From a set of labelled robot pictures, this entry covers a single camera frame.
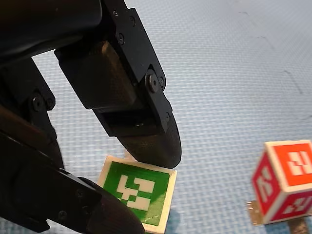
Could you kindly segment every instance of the cube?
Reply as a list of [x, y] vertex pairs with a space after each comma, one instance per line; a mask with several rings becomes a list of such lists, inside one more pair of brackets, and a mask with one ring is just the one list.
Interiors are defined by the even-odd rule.
[[108, 156], [97, 184], [126, 204], [147, 233], [164, 234], [176, 171]]
[[312, 205], [311, 142], [266, 142], [252, 185], [263, 224], [307, 215]]

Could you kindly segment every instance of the green marker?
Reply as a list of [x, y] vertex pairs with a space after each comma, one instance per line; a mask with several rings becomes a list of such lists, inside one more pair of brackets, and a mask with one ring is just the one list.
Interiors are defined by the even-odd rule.
[[146, 232], [163, 234], [175, 182], [175, 170], [108, 156], [98, 185], [127, 205]]

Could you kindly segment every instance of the textured floor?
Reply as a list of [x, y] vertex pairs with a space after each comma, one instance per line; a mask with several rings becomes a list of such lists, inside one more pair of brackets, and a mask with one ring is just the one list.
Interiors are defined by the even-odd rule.
[[[162, 64], [182, 140], [166, 234], [288, 234], [285, 223], [252, 226], [245, 203], [264, 141], [312, 139], [312, 2], [126, 2]], [[66, 169], [96, 181], [121, 145], [83, 108], [52, 53], [35, 61], [57, 98], [50, 117]], [[47, 234], [74, 233], [51, 226]], [[0, 233], [32, 232], [0, 221]]]

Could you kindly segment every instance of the red block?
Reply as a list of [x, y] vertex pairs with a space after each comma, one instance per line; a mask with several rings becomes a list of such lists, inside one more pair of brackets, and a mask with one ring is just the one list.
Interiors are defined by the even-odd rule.
[[266, 142], [252, 185], [264, 224], [307, 215], [312, 206], [311, 142]]

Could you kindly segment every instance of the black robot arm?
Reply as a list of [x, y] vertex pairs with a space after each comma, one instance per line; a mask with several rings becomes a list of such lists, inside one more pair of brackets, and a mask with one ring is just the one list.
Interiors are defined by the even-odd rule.
[[47, 114], [55, 97], [31, 59], [55, 49], [108, 135], [138, 161], [173, 168], [179, 133], [136, 10], [123, 0], [11, 0], [0, 13], [0, 216], [36, 232], [50, 219], [81, 233], [144, 233], [126, 206], [64, 170]]

